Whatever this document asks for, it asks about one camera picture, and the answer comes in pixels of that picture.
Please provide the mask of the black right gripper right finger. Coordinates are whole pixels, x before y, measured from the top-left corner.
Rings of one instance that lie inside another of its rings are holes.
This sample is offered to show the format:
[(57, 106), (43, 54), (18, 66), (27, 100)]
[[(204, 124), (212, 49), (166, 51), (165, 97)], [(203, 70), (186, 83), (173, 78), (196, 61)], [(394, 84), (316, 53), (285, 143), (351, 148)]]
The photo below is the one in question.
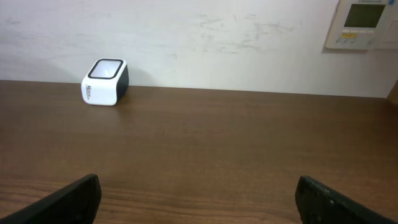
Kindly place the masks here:
[(397, 224), (307, 175), (298, 180), (295, 203), (305, 224)]

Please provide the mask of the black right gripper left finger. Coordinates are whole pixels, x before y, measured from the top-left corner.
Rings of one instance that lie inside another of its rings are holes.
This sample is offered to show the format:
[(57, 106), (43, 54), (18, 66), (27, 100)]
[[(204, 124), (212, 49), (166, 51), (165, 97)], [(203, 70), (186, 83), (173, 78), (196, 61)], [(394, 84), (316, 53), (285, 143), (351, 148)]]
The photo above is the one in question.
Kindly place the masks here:
[(101, 201), (96, 174), (88, 174), (41, 200), (1, 219), (2, 224), (92, 224)]

